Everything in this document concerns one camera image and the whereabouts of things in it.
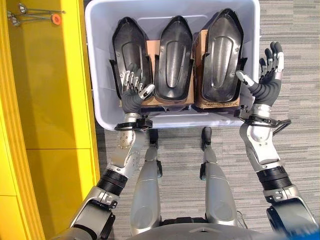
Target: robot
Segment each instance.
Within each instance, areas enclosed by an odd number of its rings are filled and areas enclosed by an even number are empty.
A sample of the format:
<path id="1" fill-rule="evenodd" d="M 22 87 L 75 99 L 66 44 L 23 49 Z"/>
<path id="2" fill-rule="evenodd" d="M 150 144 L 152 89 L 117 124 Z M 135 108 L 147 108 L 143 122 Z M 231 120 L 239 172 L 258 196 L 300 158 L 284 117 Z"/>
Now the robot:
<path id="1" fill-rule="evenodd" d="M 248 159 L 263 187 L 265 200 L 270 203 L 267 217 L 274 231 L 272 239 L 290 237 L 300 233 L 313 233 L 319 227 L 298 188 L 288 173 L 273 145 L 273 135 L 289 120 L 271 118 L 272 106 L 279 96 L 284 71 L 284 53 L 281 45 L 270 44 L 265 50 L 267 64 L 260 60 L 259 83 L 243 71 L 236 72 L 239 80 L 255 97 L 251 109 L 241 106 L 235 116 L 244 121 L 240 136 L 244 141 Z M 150 84 L 142 88 L 139 74 L 132 66 L 126 71 L 123 83 L 122 107 L 124 122 L 116 126 L 117 147 L 111 162 L 96 186 L 93 186 L 75 214 L 69 228 L 54 240 L 106 240 L 112 230 L 115 209 L 127 180 L 140 160 L 144 131 L 152 126 L 141 117 L 141 103 L 154 90 Z M 263 239 L 261 233 L 237 227 L 237 210 L 226 176 L 217 164 L 211 147 L 210 127 L 202 130 L 203 163 L 200 179 L 205 183 L 205 218 L 180 217 L 162 221 L 158 178 L 162 176 L 158 160 L 158 132 L 149 129 L 150 145 L 139 174 L 132 202 L 130 224 L 131 240 L 147 239 Z"/>

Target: floor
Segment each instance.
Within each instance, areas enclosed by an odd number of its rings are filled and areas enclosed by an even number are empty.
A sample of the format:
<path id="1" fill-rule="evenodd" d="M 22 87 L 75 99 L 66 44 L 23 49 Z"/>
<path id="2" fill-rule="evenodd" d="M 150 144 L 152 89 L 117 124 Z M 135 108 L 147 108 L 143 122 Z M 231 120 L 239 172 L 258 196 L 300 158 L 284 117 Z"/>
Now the floor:
<path id="1" fill-rule="evenodd" d="M 319 0 L 261 0 L 260 56 L 271 41 L 279 41 L 285 55 L 285 73 L 280 96 L 272 108 L 275 119 L 291 119 L 292 125 L 273 138 L 291 181 L 320 220 L 319 144 Z M 163 177 L 159 179 L 162 219 L 203 217 L 205 182 L 199 179 L 203 152 L 201 128 L 159 130 L 159 159 Z M 106 166 L 116 146 L 117 133 L 96 128 L 100 169 Z M 262 187 L 246 156 L 239 127 L 212 129 L 212 145 L 219 165 L 229 179 L 237 209 L 251 230 L 271 230 L 266 217 Z M 148 147 L 141 151 L 140 167 Z M 130 208 L 139 171 L 128 180 L 116 216 L 112 237 L 130 234 Z"/>

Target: brown cardboard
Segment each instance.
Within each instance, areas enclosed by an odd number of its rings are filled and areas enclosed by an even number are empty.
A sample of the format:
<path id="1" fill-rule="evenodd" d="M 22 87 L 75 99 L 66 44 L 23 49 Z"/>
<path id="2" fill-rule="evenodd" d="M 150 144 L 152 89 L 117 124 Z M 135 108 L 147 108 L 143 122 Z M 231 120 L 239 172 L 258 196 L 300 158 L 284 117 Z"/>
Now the brown cardboard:
<path id="1" fill-rule="evenodd" d="M 194 56 L 195 56 L 195 79 L 196 84 L 201 86 L 202 85 L 202 59 L 203 55 L 206 52 L 206 37 L 207 37 L 208 30 L 204 29 L 201 30 L 197 39 L 195 40 L 195 47 L 193 49 Z M 201 87 L 195 88 L 195 100 L 194 104 L 201 109 L 212 109 L 212 108 L 228 108 L 228 107 L 236 107 L 240 104 L 240 98 L 238 97 L 234 101 L 221 103 L 221 102 L 211 102 L 207 101 L 202 97 L 202 89 Z"/>
<path id="2" fill-rule="evenodd" d="M 160 50 L 160 40 L 147 40 L 147 52 L 150 56 L 151 62 L 152 62 L 152 75 L 155 76 L 155 55 L 159 54 Z M 172 102 L 172 101 L 165 101 L 162 99 L 157 99 L 155 96 L 150 97 L 148 100 L 145 100 L 142 102 L 142 106 L 148 106 L 148 107 L 157 107 L 157 106 L 186 106 L 194 104 L 194 74 L 193 71 L 191 73 L 190 77 L 190 85 L 189 85 L 189 92 L 188 96 L 185 100 L 181 102 Z"/>

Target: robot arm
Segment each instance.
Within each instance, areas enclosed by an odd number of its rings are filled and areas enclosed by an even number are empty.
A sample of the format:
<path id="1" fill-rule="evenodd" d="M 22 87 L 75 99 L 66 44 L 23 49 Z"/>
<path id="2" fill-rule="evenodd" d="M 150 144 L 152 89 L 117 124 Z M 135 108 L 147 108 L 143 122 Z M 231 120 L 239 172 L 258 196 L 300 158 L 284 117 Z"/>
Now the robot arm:
<path id="1" fill-rule="evenodd" d="M 132 176 L 140 160 L 144 143 L 141 130 L 152 127 L 152 122 L 141 118 L 141 103 L 154 90 L 153 84 L 143 89 L 141 70 L 129 66 L 126 71 L 122 107 L 124 123 L 116 126 L 117 146 L 96 186 L 93 186 L 69 228 L 53 240 L 106 240 L 112 230 L 115 216 L 112 209 L 117 207 L 120 193 Z"/>
<path id="2" fill-rule="evenodd" d="M 273 135 L 291 123 L 290 120 L 276 121 L 270 118 L 272 105 L 278 98 L 284 70 L 284 53 L 276 42 L 267 48 L 267 66 L 263 58 L 261 78 L 254 82 L 242 71 L 236 75 L 249 88 L 255 101 L 250 110 L 242 107 L 235 115 L 244 121 L 240 127 L 240 136 L 245 143 L 250 163 L 263 186 L 263 194 L 271 207 L 267 209 L 272 228 L 291 235 L 299 231 L 311 231 L 318 225 L 297 186 L 291 180 L 273 145 Z"/>

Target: yellow cabinet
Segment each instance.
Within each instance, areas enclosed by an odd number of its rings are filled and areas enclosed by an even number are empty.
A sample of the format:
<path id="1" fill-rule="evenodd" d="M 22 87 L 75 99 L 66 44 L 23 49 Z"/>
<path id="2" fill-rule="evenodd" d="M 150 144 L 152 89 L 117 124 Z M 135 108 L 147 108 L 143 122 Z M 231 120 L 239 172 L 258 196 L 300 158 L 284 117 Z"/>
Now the yellow cabinet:
<path id="1" fill-rule="evenodd" d="M 64 10 L 13 26 L 0 0 L 0 239 L 49 239 L 68 224 L 99 178 L 84 6 L 25 0 Z"/>

